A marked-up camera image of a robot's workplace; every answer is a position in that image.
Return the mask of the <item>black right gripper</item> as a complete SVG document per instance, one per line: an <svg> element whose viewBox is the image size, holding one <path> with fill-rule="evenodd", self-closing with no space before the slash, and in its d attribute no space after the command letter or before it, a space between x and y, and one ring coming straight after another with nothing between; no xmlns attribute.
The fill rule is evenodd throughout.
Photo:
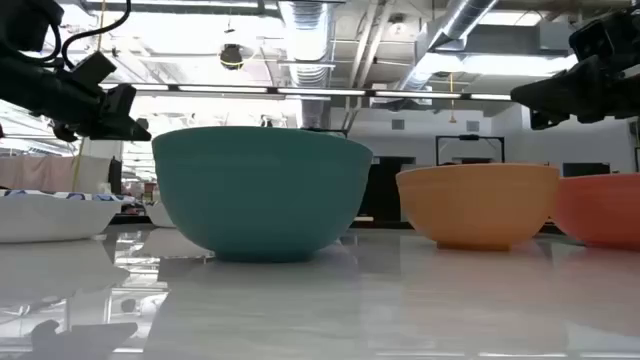
<svg viewBox="0 0 640 360"><path fill-rule="evenodd" d="M531 109L532 130L553 128L569 115L583 124L631 118L640 116L640 74L627 77L615 62L589 57L551 78L513 88L510 97Z"/></svg>

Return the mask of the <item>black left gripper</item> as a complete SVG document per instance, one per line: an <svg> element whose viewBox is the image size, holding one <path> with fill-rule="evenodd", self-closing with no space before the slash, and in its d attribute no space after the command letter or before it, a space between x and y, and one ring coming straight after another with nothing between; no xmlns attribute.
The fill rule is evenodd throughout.
<svg viewBox="0 0 640 360"><path fill-rule="evenodd" d="M104 92L70 72L0 57L0 100L51 119L60 140L150 141L148 120L130 116L136 92L131 84Z"/></svg>

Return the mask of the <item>red bowl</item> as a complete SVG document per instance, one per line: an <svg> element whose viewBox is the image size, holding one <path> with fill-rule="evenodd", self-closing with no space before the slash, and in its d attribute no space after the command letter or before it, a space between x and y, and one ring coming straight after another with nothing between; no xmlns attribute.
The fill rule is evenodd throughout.
<svg viewBox="0 0 640 360"><path fill-rule="evenodd" d="M640 173L561 178L552 220L587 246L640 251Z"/></svg>

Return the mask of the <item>orange bowl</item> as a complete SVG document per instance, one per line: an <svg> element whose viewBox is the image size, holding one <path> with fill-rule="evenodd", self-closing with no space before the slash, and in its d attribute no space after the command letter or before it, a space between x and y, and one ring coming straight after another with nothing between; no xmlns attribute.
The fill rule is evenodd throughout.
<svg viewBox="0 0 640 360"><path fill-rule="evenodd" d="M408 222L439 248L508 251L551 215L559 170L545 165L445 165L396 175Z"/></svg>

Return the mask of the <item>teal bowl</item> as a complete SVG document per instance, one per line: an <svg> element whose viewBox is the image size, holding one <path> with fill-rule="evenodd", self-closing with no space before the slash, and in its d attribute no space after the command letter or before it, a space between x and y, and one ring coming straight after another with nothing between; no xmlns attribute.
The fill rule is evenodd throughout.
<svg viewBox="0 0 640 360"><path fill-rule="evenodd" d="M152 141L161 202L192 243L237 262L293 262L354 222L372 151L302 129L201 127Z"/></svg>

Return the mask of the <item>black monitor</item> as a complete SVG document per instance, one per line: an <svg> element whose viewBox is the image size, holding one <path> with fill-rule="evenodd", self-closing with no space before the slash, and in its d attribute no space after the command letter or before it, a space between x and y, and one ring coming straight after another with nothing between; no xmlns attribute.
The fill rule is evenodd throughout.
<svg viewBox="0 0 640 360"><path fill-rule="evenodd" d="M564 177L579 177L610 174L611 168L608 163L564 163L562 165L562 175Z"/></svg>

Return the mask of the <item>beige cloth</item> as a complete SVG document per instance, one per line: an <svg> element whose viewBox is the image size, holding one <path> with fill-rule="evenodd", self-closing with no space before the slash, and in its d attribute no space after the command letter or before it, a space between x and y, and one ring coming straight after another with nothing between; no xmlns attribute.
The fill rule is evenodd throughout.
<svg viewBox="0 0 640 360"><path fill-rule="evenodd" d="M49 192L80 190L80 178L73 181L73 166L72 157L0 157L0 187Z"/></svg>

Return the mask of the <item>black ceiling dome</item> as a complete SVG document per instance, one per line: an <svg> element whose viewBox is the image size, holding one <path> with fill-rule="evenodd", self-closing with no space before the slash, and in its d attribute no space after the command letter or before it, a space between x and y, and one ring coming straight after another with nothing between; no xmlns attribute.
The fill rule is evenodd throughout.
<svg viewBox="0 0 640 360"><path fill-rule="evenodd" d="M227 70L240 70L244 65L239 44L225 44L219 55L221 65Z"/></svg>

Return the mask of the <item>LED light bar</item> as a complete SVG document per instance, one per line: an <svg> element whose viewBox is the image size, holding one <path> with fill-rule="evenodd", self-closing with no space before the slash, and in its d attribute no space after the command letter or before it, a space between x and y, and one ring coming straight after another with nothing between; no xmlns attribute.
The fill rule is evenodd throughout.
<svg viewBox="0 0 640 360"><path fill-rule="evenodd" d="M207 93L239 95L291 95L291 96L342 96L342 97L380 97L390 99L428 99L510 102L510 95L485 93L456 93L434 91L404 91L377 89L340 89L340 88L300 88L274 86L219 86L219 85L176 85L176 84L134 84L137 91L170 93Z"/></svg>

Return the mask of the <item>black background frame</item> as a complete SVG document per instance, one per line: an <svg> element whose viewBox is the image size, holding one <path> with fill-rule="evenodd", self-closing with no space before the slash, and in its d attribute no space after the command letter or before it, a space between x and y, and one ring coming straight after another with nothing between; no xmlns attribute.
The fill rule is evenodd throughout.
<svg viewBox="0 0 640 360"><path fill-rule="evenodd" d="M477 134L460 134L460 135L436 135L435 136L435 164L441 165L440 154L444 145L441 147L440 142L443 139L455 139L457 141L480 141L484 140L491 145L492 140L496 140L500 143L500 162L506 163L506 138L501 136L481 136Z"/></svg>

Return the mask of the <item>silver ribbed ceiling duct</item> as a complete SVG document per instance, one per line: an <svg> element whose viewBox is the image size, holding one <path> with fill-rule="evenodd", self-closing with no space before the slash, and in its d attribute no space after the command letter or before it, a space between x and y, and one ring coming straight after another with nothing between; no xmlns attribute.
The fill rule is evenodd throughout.
<svg viewBox="0 0 640 360"><path fill-rule="evenodd" d="M286 28L286 52L295 62L289 67L294 87L327 88L330 68L330 36L333 6L316 1L279 1L278 8Z"/></svg>

